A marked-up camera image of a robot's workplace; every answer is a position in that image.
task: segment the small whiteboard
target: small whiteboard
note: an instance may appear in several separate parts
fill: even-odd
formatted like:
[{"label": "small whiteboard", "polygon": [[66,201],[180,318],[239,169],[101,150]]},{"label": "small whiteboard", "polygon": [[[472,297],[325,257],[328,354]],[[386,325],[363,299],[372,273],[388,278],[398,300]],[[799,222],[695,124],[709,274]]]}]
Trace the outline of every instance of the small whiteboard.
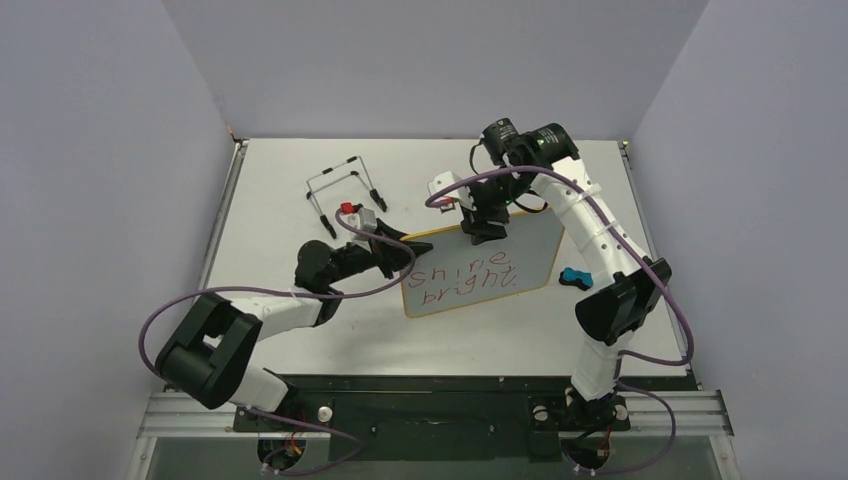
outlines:
[{"label": "small whiteboard", "polygon": [[433,244],[403,281],[403,309],[415,318],[541,288],[548,283],[563,227],[551,209],[510,217],[507,238],[477,246],[458,227],[408,235]]}]

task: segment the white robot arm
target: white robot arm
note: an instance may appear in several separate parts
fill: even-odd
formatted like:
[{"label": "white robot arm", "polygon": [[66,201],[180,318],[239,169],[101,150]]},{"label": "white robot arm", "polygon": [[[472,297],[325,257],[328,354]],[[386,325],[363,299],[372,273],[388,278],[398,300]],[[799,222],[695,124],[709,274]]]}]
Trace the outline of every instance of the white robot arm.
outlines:
[{"label": "white robot arm", "polygon": [[[518,167],[524,172],[501,175],[495,170],[480,175],[487,177],[482,182],[463,182],[453,172],[443,173],[429,183],[431,206],[444,212],[458,205],[463,214],[463,231],[472,236],[472,244],[479,244],[506,236],[506,205],[530,189],[550,205],[586,259],[597,292],[576,308],[584,342],[571,382],[579,396],[572,394],[567,401],[602,402],[614,392],[619,352],[626,349],[660,293],[645,278],[633,255],[612,235],[610,230],[615,228],[619,235],[628,238],[600,198],[601,186],[587,174],[577,147],[562,127],[550,124],[519,135],[509,119],[501,119],[483,132],[481,143],[495,165],[502,169]],[[551,171],[572,185],[537,171]],[[458,182],[467,185],[439,195],[445,187]],[[652,269],[663,282],[668,281],[671,271],[664,260],[651,262],[642,249],[628,243],[636,255],[653,263]]]},{"label": "white robot arm", "polygon": [[[375,267],[391,279],[410,264],[409,251],[420,256],[433,248],[426,242],[401,241],[405,233],[392,229],[361,205],[344,204],[342,211],[359,233],[337,249],[318,240],[303,244],[290,296],[229,301],[216,293],[200,295],[156,357],[155,366],[148,368],[207,408],[232,402],[276,411],[289,387],[271,372],[250,364],[256,343],[330,320],[343,296],[332,288],[333,283]],[[405,248],[393,246],[400,244]],[[210,339],[218,339],[217,345]]]}]

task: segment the white wall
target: white wall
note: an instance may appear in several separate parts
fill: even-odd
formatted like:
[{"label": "white wall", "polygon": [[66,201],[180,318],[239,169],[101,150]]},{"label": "white wall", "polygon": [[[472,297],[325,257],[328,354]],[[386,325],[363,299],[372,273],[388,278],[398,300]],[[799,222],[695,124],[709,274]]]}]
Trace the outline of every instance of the white wall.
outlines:
[{"label": "white wall", "polygon": [[629,138],[707,0],[163,0],[243,137]]},{"label": "white wall", "polygon": [[2,476],[119,478],[232,142],[157,0],[3,0],[0,62]]},{"label": "white wall", "polygon": [[632,143],[747,478],[844,478],[848,3],[712,0]]}]

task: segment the blue object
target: blue object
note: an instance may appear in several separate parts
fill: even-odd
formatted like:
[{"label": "blue object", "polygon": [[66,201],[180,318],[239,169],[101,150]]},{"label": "blue object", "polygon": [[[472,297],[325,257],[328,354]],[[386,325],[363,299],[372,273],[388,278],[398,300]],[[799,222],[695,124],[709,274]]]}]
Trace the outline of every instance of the blue object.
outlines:
[{"label": "blue object", "polygon": [[560,285],[577,287],[584,292],[595,284],[592,281],[591,273],[575,270],[571,267],[565,267],[565,270],[559,274],[559,283]]}]

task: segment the cable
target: cable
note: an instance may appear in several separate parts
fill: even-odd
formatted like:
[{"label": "cable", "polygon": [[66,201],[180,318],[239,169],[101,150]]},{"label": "cable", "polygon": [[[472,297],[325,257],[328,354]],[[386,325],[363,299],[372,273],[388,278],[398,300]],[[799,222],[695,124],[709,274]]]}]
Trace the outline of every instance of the cable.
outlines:
[{"label": "cable", "polygon": [[[409,258],[410,258],[409,265],[406,267],[406,269],[403,271],[403,273],[401,273],[398,276],[398,278],[396,278],[396,279],[392,280],[391,282],[388,282],[384,285],[381,285],[377,288],[374,288],[372,290],[367,290],[365,292],[342,293],[342,294],[298,293],[297,294],[298,297],[314,298],[314,299],[318,299],[318,300],[321,300],[321,299],[363,298],[363,297],[367,297],[367,296],[370,296],[370,295],[378,294],[380,292],[384,292],[384,291],[394,287],[395,285],[402,282],[407,276],[409,276],[409,274],[412,273],[413,268],[415,268],[415,252],[413,252],[411,248],[409,248],[408,246],[406,246],[405,244],[403,244],[402,242],[399,242],[397,240],[393,240],[391,238],[386,238],[386,237],[381,237],[381,236],[375,235],[371,232],[366,232],[364,230],[360,230],[358,228],[352,227],[347,222],[342,221],[341,216],[342,216],[342,210],[341,209],[336,210],[336,215],[335,215],[336,223],[338,223],[342,228],[344,228],[345,230],[348,230],[350,232],[356,233],[358,235],[362,235],[362,236],[369,238],[371,240],[376,240],[378,242],[384,242],[384,243],[387,243],[389,245],[400,248],[401,250],[403,250],[404,252],[406,252],[409,255]],[[174,299],[168,301],[167,303],[165,303],[161,307],[157,308],[153,313],[151,313],[149,317],[147,317],[147,319],[144,321],[144,324],[141,326],[141,331],[138,334],[138,353],[141,356],[141,361],[144,363],[144,365],[147,367],[148,370],[153,372],[154,375],[156,375],[157,377],[163,378],[162,375],[156,370],[156,367],[153,365],[153,362],[150,361],[150,357],[147,355],[147,350],[145,348],[145,339],[147,337],[147,331],[150,330],[150,326],[153,324],[153,322],[156,320],[156,318],[159,317],[159,315],[161,315],[165,310],[168,310],[169,308],[173,307],[174,305],[181,303],[181,302],[184,302],[184,301],[186,301],[190,298],[194,298],[194,297],[206,294],[206,293],[215,293],[215,292],[252,292],[252,293],[261,293],[261,294],[264,294],[264,295],[272,295],[272,296],[277,296],[277,297],[291,297],[292,296],[291,292],[284,292],[284,291],[281,291],[281,290],[273,290],[273,289],[270,289],[270,288],[245,287],[245,286],[225,286],[225,287],[204,288],[204,289],[197,290],[197,291],[194,291],[194,292],[191,292],[191,293],[187,293],[185,295],[181,295],[177,298],[174,298]],[[266,419],[269,419],[269,420],[274,420],[274,421],[277,421],[277,422],[286,423],[286,424],[293,425],[295,427],[300,427],[300,428],[306,429],[306,430],[314,430],[314,431],[329,433],[330,435],[336,435],[336,436],[339,436],[339,437],[342,437],[342,438],[346,438],[348,440],[352,440],[352,441],[356,442],[359,445],[359,447],[356,450],[352,451],[351,453],[343,455],[343,456],[337,458],[336,460],[334,460],[330,463],[327,463],[325,465],[321,465],[320,467],[315,467],[313,469],[302,471],[302,472],[285,472],[285,471],[280,471],[280,470],[274,470],[274,469],[272,469],[268,466],[269,461],[272,458],[274,458],[275,455],[278,455],[279,453],[282,453],[283,451],[285,451],[285,448],[286,448],[285,442],[283,442],[282,448],[278,448],[277,450],[274,450],[273,452],[271,452],[271,453],[269,453],[268,455],[265,456],[265,459],[263,460],[261,472],[265,472],[267,470],[273,470],[276,474],[281,475],[281,476],[286,476],[286,477],[302,477],[302,476],[306,476],[306,475],[312,475],[314,473],[329,470],[329,469],[331,469],[331,468],[333,468],[333,467],[335,467],[335,466],[337,466],[337,465],[339,465],[339,464],[341,464],[341,463],[343,463],[347,460],[350,460],[351,458],[355,457],[360,452],[362,452],[362,450],[365,448],[365,446],[364,446],[364,444],[362,443],[361,440],[359,440],[358,438],[354,437],[353,435],[351,435],[349,433],[345,433],[345,432],[342,432],[340,430],[335,430],[333,428],[324,427],[322,425],[314,425],[314,424],[307,423],[307,422],[301,422],[301,421],[298,421],[298,420],[294,420],[292,418],[281,417],[279,415],[274,415],[272,413],[264,412],[262,410],[257,410],[255,408],[248,408],[246,410],[250,413],[253,413],[254,415],[257,415],[257,416],[260,416],[260,417],[263,417],[263,418],[266,418]]]},{"label": "cable", "polygon": [[471,171],[474,172],[476,175],[479,175],[480,172],[478,172],[477,169],[474,168],[474,150],[477,150],[477,147],[479,147],[480,145],[483,145],[483,139],[482,138],[477,143],[477,145],[474,145],[473,147],[471,147],[471,152],[468,153],[468,165],[471,167]]},{"label": "cable", "polygon": [[[513,173],[541,173],[543,175],[547,175],[562,182],[568,188],[574,190],[575,193],[577,193],[578,195],[585,193],[585,190],[578,186],[576,183],[552,170],[537,167],[534,165],[521,165],[517,167],[506,167],[499,168],[496,170],[489,170],[487,172],[474,175],[472,177],[464,178],[454,183],[453,185],[449,185],[439,190],[438,192],[430,195],[426,200],[424,200],[424,206],[428,208],[438,208],[438,205],[436,205],[435,202],[454,190],[466,187],[468,185],[471,185],[472,183],[479,182],[480,180],[498,177],[501,175],[511,175]],[[609,227],[611,225],[611,222],[607,217],[606,213],[604,213],[601,206],[598,205],[598,202],[595,201],[595,199],[592,198],[591,195],[587,195],[584,200],[589,204],[589,206],[592,207],[592,210],[595,211],[595,214],[598,215],[598,218],[601,220],[601,223],[604,224],[604,226]],[[613,236],[613,238],[615,238],[615,240],[621,245],[621,247],[624,248],[624,250],[627,251],[627,253],[631,257],[633,257],[633,260],[637,264],[639,264],[639,267],[645,271],[645,274],[648,276],[648,278],[650,278],[654,285],[656,285],[656,287],[659,289],[663,298],[665,298],[665,301],[668,302],[668,306],[671,308],[672,312],[674,312],[674,316],[677,317],[677,321],[680,323],[680,328],[683,330],[683,335],[684,337],[686,337],[686,354],[680,360],[666,360],[662,358],[655,358],[642,353],[634,352],[632,350],[621,350],[618,352],[619,355],[629,355],[631,357],[635,357],[646,362],[656,363],[658,365],[665,365],[668,367],[680,367],[683,365],[687,365],[689,362],[692,361],[692,356],[695,353],[695,340],[692,337],[692,329],[689,327],[689,322],[686,320],[686,316],[683,314],[683,310],[680,308],[680,305],[677,304],[677,301],[674,299],[674,297],[672,297],[671,292],[668,290],[668,287],[666,287],[662,283],[662,280],[660,280],[659,277],[657,277],[657,274],[655,274],[654,271],[651,270],[651,267],[647,263],[645,263],[645,261],[642,259],[642,257],[639,256],[638,253],[636,253],[636,250],[634,250],[633,247],[630,246],[630,243],[625,240],[624,237],[622,237],[622,235],[618,233],[615,228],[609,228],[609,232]]]},{"label": "cable", "polygon": [[[409,248],[404,243],[399,242],[397,240],[392,240],[391,238],[381,237],[381,236],[375,235],[371,232],[366,232],[364,230],[359,230],[358,228],[351,227],[350,225],[348,225],[347,222],[342,221],[341,215],[342,215],[342,210],[341,209],[336,210],[336,215],[335,215],[336,223],[338,223],[342,228],[344,228],[345,230],[347,230],[349,232],[353,232],[353,233],[356,233],[358,235],[362,235],[366,238],[370,238],[371,240],[376,240],[378,242],[384,242],[384,243],[387,243],[389,245],[400,248],[401,250],[403,250],[404,252],[406,252],[409,255],[409,258],[410,258],[409,265],[406,267],[406,270],[404,270],[403,273],[401,273],[400,276],[398,276],[398,278],[395,278],[391,282],[388,282],[388,283],[381,285],[377,288],[374,288],[372,290],[368,290],[368,291],[365,291],[365,292],[357,292],[357,293],[342,293],[342,294],[337,294],[337,295],[336,294],[323,294],[323,293],[298,293],[297,294],[298,297],[314,298],[314,299],[317,299],[317,300],[350,299],[350,298],[368,297],[370,295],[375,295],[375,294],[378,294],[380,292],[384,292],[384,291],[394,287],[395,285],[399,284],[407,276],[409,276],[409,274],[412,273],[412,269],[415,268],[415,252],[413,252],[411,248]],[[271,296],[275,296],[275,297],[291,297],[292,296],[291,292],[284,292],[284,291],[281,291],[281,290],[273,290],[273,289],[270,289],[270,288],[261,288],[261,287],[246,287],[246,286],[240,286],[240,285],[233,285],[233,286],[224,286],[224,287],[203,288],[203,289],[191,292],[191,293],[186,293],[185,295],[181,295],[181,296],[174,298],[172,300],[169,300],[164,305],[157,308],[153,313],[151,313],[149,317],[147,317],[147,320],[144,321],[144,324],[141,326],[141,331],[138,334],[138,354],[141,356],[141,361],[144,362],[144,365],[147,367],[147,369],[150,370],[151,372],[153,372],[154,375],[156,375],[159,378],[162,378],[162,375],[160,375],[159,372],[156,370],[156,367],[153,365],[153,362],[150,361],[150,357],[147,355],[147,350],[144,346],[144,340],[147,337],[147,331],[150,330],[150,325],[153,324],[153,321],[156,320],[156,318],[159,317],[159,315],[162,315],[162,313],[165,310],[168,310],[169,308],[173,307],[174,305],[176,305],[178,303],[184,302],[184,301],[186,301],[190,298],[198,297],[198,296],[206,294],[206,293],[218,293],[218,292],[250,292],[250,293],[261,293],[261,294],[264,294],[264,295],[271,295]]]},{"label": "cable", "polygon": [[[479,147],[479,146],[480,146],[480,145],[482,145],[482,144],[483,144],[483,139],[481,138],[481,139],[480,139],[480,142],[479,142],[479,143],[477,143],[477,145],[472,146],[472,147],[471,147],[471,151],[468,153],[468,165],[471,167],[471,171],[472,171],[472,172],[474,172],[476,175],[479,175],[479,174],[480,174],[480,172],[478,172],[478,171],[477,171],[477,169],[476,169],[476,168],[474,168],[474,150],[476,150],[476,149],[477,149],[477,147]],[[510,197],[512,197],[512,190],[511,190],[511,189],[512,189],[512,184],[511,184],[511,183],[509,184],[509,187],[508,187],[508,188],[510,189],[510,191],[508,192],[508,193],[509,193],[509,196],[510,196]],[[518,208],[520,208],[520,209],[524,210],[524,211],[525,211],[525,212],[527,212],[527,213],[542,213],[542,212],[544,212],[544,211],[545,211],[545,209],[546,209],[546,208],[548,208],[548,202],[545,202],[545,204],[544,204],[544,205],[542,205],[542,207],[541,207],[541,208],[538,208],[538,209],[537,209],[537,208],[530,208],[530,207],[524,206],[521,202],[519,202],[519,201],[518,201],[518,199],[517,199],[517,198],[516,198],[516,199],[514,199],[514,200],[512,201],[512,203],[514,203],[516,207],[518,207]]]},{"label": "cable", "polygon": [[[306,412],[300,412],[300,421],[306,421]],[[300,447],[297,446],[297,442],[294,440],[295,434],[298,432],[297,427],[292,429],[292,434],[289,435],[288,442],[286,442],[292,449],[297,452],[298,455],[303,455],[303,451],[300,450]]]},{"label": "cable", "polygon": [[[562,175],[560,175],[560,174],[558,174],[558,173],[556,173],[552,170],[548,170],[546,168],[532,166],[532,165],[522,165],[522,166],[517,166],[517,167],[507,167],[507,168],[500,168],[500,169],[497,169],[497,170],[491,170],[491,171],[488,171],[488,172],[484,172],[484,173],[475,175],[473,177],[468,177],[468,178],[465,178],[463,180],[460,180],[459,182],[456,182],[453,185],[445,187],[442,190],[439,190],[438,192],[434,193],[433,195],[430,195],[430,197],[428,197],[424,201],[424,206],[426,206],[428,208],[435,208],[436,205],[434,205],[434,203],[439,198],[443,197],[447,193],[450,193],[450,192],[457,190],[459,188],[468,186],[472,183],[479,182],[480,180],[485,180],[487,178],[497,177],[497,176],[500,176],[500,175],[511,175],[513,173],[537,173],[537,174],[540,173],[540,174],[543,174],[543,175],[548,175],[549,177],[552,177],[555,180],[562,182],[568,188],[574,190],[574,192],[577,193],[578,195],[585,193],[585,190],[583,190],[583,188],[579,187],[576,183],[572,182],[571,180],[565,178],[564,176],[562,176]],[[601,223],[606,227],[610,227],[611,222],[610,222],[609,218],[607,217],[606,213],[604,213],[603,209],[598,204],[598,202],[595,201],[595,199],[592,198],[591,195],[585,196],[584,200],[586,200],[586,202],[589,204],[589,206],[592,207],[592,210],[595,211],[595,214],[598,215],[598,218],[601,220]],[[651,267],[639,256],[638,253],[636,253],[636,250],[633,249],[633,247],[630,245],[630,243],[627,242],[627,240],[625,240],[624,237],[620,233],[618,233],[618,231],[615,228],[610,227],[609,232],[613,236],[613,238],[615,238],[615,240],[622,246],[622,248],[624,248],[624,250],[627,251],[627,253],[631,257],[633,257],[633,260],[636,261],[636,263],[639,264],[639,267],[642,270],[645,271],[645,274],[648,275],[648,278],[650,278],[651,281],[654,283],[654,285],[656,285],[656,287],[660,290],[660,293],[662,294],[663,298],[665,298],[669,307],[674,312],[674,315],[677,318],[677,321],[680,323],[681,329],[683,330],[683,334],[686,337],[686,354],[679,361],[677,361],[677,360],[666,360],[666,359],[662,359],[662,358],[655,358],[655,357],[644,355],[644,354],[641,354],[641,353],[638,353],[638,352],[634,352],[632,350],[621,350],[621,351],[618,352],[618,354],[621,357],[623,357],[625,355],[629,355],[631,357],[635,357],[635,358],[638,358],[640,360],[644,360],[644,361],[651,362],[651,363],[656,363],[656,364],[659,364],[659,365],[665,365],[665,366],[683,366],[683,365],[688,364],[692,360],[693,355],[695,354],[695,340],[692,336],[692,329],[689,327],[689,322],[686,320],[686,316],[683,314],[683,311],[680,308],[680,305],[677,304],[677,301],[675,301],[674,297],[672,297],[671,292],[662,283],[662,280],[660,280],[659,277],[657,277],[657,275],[654,273],[654,271],[651,270]],[[621,368],[621,359],[619,358],[618,365],[616,366],[616,378],[618,377],[618,372],[620,371],[620,368]],[[571,458],[571,456],[569,456],[568,451],[566,450],[564,452],[566,458],[568,458],[568,460],[571,461],[572,463],[576,464],[575,471],[583,471],[583,472],[586,472],[586,473],[590,473],[592,475],[595,475],[595,474],[598,474],[598,473],[606,475],[606,474],[615,474],[615,473],[635,472],[637,470],[647,468],[647,467],[653,465],[654,463],[658,462],[660,459],[662,459],[664,456],[666,456],[668,454],[668,452],[671,450],[672,445],[674,445],[674,440],[677,436],[677,423],[676,423],[676,419],[674,417],[674,411],[671,409],[671,405],[669,405],[668,402],[666,402],[665,400],[660,398],[658,395],[655,395],[654,393],[649,392],[647,390],[641,390],[641,389],[638,389],[638,388],[635,388],[635,387],[627,386],[627,385],[625,385],[624,383],[622,383],[621,381],[618,381],[618,380],[616,381],[616,385],[618,385],[618,388],[620,388],[621,390],[627,390],[627,391],[631,391],[631,392],[635,392],[635,393],[640,393],[642,395],[647,395],[647,396],[657,400],[658,402],[660,402],[665,407],[665,409],[668,411],[669,417],[671,417],[671,435],[669,436],[668,443],[666,443],[665,447],[660,451],[660,453],[658,453],[657,455],[655,455],[654,457],[652,457],[651,459],[649,459],[649,460],[647,460],[643,463],[640,463],[638,465],[629,466],[629,467],[616,468],[616,469],[612,469],[612,470],[603,470],[603,471],[600,471],[600,472],[597,472],[595,470],[586,469],[586,468],[581,467],[579,464],[576,464],[576,462],[574,462],[574,460]]]},{"label": "cable", "polygon": [[268,412],[265,412],[263,410],[257,410],[255,408],[248,408],[248,409],[245,409],[245,411],[247,411],[248,413],[252,413],[254,415],[263,417],[263,418],[267,418],[269,420],[274,420],[276,422],[285,423],[285,424],[288,424],[288,425],[292,425],[294,427],[300,427],[304,430],[313,430],[313,431],[316,431],[316,432],[324,432],[324,433],[329,433],[330,435],[336,435],[338,437],[342,437],[342,438],[346,438],[348,440],[351,440],[351,441],[353,441],[357,444],[357,447],[356,447],[355,450],[353,450],[350,453],[346,453],[346,454],[342,455],[341,457],[333,460],[332,462],[325,463],[324,465],[321,465],[321,466],[318,466],[318,467],[315,467],[315,468],[310,468],[309,470],[303,470],[303,471],[300,471],[300,472],[287,472],[285,470],[274,469],[270,466],[271,465],[271,459],[273,459],[274,456],[279,455],[280,453],[285,451],[286,446],[283,445],[282,447],[274,450],[273,452],[269,453],[268,455],[265,455],[265,458],[262,459],[262,467],[259,470],[260,473],[270,471],[270,472],[274,472],[275,474],[280,475],[282,477],[305,477],[307,475],[313,475],[313,474],[316,474],[316,473],[319,473],[319,472],[324,472],[324,471],[327,471],[327,470],[329,470],[333,467],[339,466],[342,463],[350,460],[351,458],[359,455],[360,453],[362,453],[363,450],[365,450],[365,444],[362,443],[362,440],[354,437],[353,435],[351,435],[349,433],[342,432],[341,430],[336,430],[334,428],[325,427],[323,425],[315,425],[315,424],[312,424],[312,423],[301,422],[301,421],[295,420],[293,418],[282,417],[280,415],[268,413]]},{"label": "cable", "polygon": [[610,441],[609,441],[609,439],[610,439],[610,435],[612,435],[612,427],[607,427],[607,434],[604,436],[604,441],[603,441],[603,442],[601,442],[601,444],[600,444],[600,445],[598,445],[598,448],[599,448],[599,449],[600,449],[600,448],[603,448],[603,447],[604,447],[604,445],[606,445],[606,444],[610,443]]},{"label": "cable", "polygon": [[568,450],[565,450],[564,451],[565,458],[567,458],[569,462],[574,464],[575,472],[583,472],[583,473],[588,473],[590,475],[616,475],[616,474],[621,474],[621,473],[636,472],[638,470],[648,468],[651,465],[660,461],[663,457],[668,455],[668,452],[671,451],[671,447],[674,445],[674,440],[675,440],[675,438],[677,438],[677,420],[674,418],[674,410],[671,409],[671,405],[669,405],[668,402],[666,402],[659,395],[657,395],[653,392],[649,392],[648,390],[642,390],[641,388],[630,387],[630,386],[627,386],[627,385],[621,383],[621,381],[617,382],[617,385],[618,385],[618,388],[620,388],[622,390],[627,390],[628,392],[639,393],[641,395],[651,397],[654,400],[660,402],[662,404],[662,406],[665,407],[666,411],[668,412],[668,416],[671,419],[671,434],[668,437],[668,442],[666,442],[665,446],[663,447],[662,450],[660,450],[660,452],[658,454],[654,455],[650,459],[648,459],[648,460],[646,460],[646,461],[644,461],[640,464],[631,465],[631,466],[627,466],[627,467],[603,469],[603,470],[592,470],[592,469],[588,469],[588,468],[580,466],[577,462],[574,461],[573,458],[571,458],[571,455],[568,454]]}]

